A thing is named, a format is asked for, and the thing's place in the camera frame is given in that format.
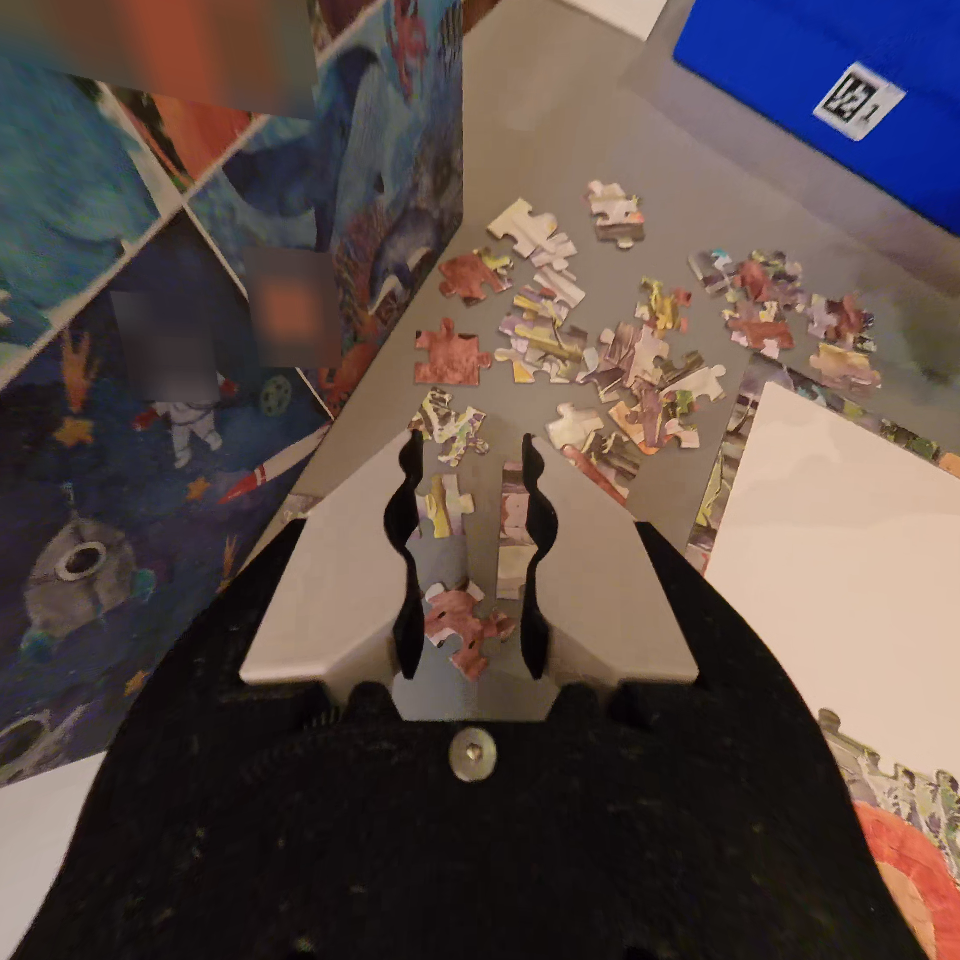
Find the lion jigsaw puzzle board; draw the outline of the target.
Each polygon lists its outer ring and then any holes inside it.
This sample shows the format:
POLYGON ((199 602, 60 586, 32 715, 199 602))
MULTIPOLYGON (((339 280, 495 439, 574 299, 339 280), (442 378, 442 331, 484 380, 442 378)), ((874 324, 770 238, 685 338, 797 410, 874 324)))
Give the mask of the lion jigsaw puzzle board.
POLYGON ((929 958, 958 958, 958 453, 762 355, 686 557, 818 722, 929 958))

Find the brown puzzle piece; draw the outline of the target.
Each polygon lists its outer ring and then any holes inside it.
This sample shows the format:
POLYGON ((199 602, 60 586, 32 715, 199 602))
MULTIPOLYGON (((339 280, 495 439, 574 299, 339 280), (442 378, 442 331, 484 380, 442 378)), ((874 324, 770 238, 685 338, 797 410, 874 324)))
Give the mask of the brown puzzle piece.
POLYGON ((518 621, 499 609, 487 617, 479 617, 476 607, 485 599, 485 594, 472 581, 457 589, 447 589, 443 583, 435 582, 423 599, 429 605, 424 615, 426 640, 440 649, 448 641, 460 639, 461 647, 450 655, 450 661, 464 678, 476 683, 489 665, 484 643, 507 641, 518 621))

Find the colourful animal puzzle box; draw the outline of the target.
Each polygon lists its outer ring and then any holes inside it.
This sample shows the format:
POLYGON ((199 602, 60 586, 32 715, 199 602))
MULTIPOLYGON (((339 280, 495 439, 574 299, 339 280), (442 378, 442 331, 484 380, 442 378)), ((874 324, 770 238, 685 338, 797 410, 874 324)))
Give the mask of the colourful animal puzzle box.
POLYGON ((463 219, 462 2, 306 2, 307 118, 2 55, 2 787, 107 750, 463 219))

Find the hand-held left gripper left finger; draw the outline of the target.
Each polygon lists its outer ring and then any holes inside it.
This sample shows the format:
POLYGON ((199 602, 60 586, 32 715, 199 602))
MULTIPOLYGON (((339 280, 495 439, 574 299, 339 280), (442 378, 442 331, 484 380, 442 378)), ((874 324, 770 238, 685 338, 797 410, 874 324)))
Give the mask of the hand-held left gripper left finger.
POLYGON ((424 439, 403 431, 308 514, 240 668, 252 687, 412 679, 425 613, 408 544, 424 439))

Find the pile of puzzle pieces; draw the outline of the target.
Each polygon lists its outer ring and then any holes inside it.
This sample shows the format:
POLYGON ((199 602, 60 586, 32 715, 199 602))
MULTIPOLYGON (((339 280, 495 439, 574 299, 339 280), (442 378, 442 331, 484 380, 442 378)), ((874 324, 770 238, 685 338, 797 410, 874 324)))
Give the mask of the pile of puzzle pieces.
MULTIPOLYGON (((671 445, 698 450, 693 417, 702 401, 724 396, 724 366, 709 364, 698 350, 670 359, 668 336, 688 331, 692 294, 643 276, 632 321, 591 334, 570 321, 586 292, 570 270, 577 247, 551 213, 537 213, 518 198, 486 230, 493 239, 511 241, 512 250, 534 267, 533 283, 514 294, 497 329, 508 343, 494 353, 481 350, 477 336, 458 333, 451 318, 416 334, 415 348, 426 361, 415 364, 414 380, 430 390, 410 426, 439 447, 439 462, 456 468, 467 453, 485 454, 490 447, 480 436, 486 414, 474 407, 455 411, 448 387, 477 387, 481 372, 494 363, 510 366, 516 386, 535 386, 538 378, 585 386, 594 390, 597 404, 558 404, 545 426, 547 440, 624 506, 642 456, 671 445)), ((777 361, 797 346, 791 318, 804 318, 807 334, 819 343, 810 365, 828 385, 881 385, 870 360, 874 316, 856 294, 829 298, 810 292, 801 264, 778 250, 755 250, 737 260, 713 248, 696 252, 688 263, 703 293, 726 302, 721 320, 733 344, 777 361)))

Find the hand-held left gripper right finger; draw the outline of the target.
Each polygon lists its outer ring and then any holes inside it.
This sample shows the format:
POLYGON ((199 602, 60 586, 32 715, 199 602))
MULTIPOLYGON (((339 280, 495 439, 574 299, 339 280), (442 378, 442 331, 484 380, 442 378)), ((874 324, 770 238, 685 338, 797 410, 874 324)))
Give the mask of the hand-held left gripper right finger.
POLYGON ((531 676, 692 685, 699 669, 630 511, 543 438, 524 436, 521 473, 535 546, 520 624, 531 676))

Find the blue plastic bin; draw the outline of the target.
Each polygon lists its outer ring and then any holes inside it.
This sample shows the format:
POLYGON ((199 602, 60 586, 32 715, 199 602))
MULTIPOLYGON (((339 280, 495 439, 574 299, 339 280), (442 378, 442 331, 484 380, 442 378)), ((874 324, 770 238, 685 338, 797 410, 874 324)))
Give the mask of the blue plastic bin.
POLYGON ((698 1, 674 60, 958 235, 957 1, 698 1))

